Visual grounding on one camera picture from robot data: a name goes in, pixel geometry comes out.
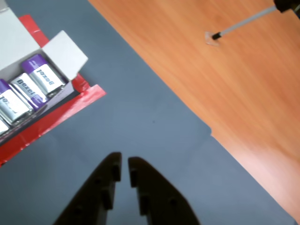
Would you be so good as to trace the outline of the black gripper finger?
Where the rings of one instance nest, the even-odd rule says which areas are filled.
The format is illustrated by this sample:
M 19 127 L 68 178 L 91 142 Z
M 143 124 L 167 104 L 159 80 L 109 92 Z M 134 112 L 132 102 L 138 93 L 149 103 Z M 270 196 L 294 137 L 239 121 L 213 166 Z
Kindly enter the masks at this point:
M 110 153 L 92 172 L 55 225 L 105 225 L 113 209 L 115 185 L 121 180 L 120 152 Z
M 149 225 L 199 225 L 185 197 L 141 157 L 128 159 L 130 184 L 136 189 L 141 216 Z

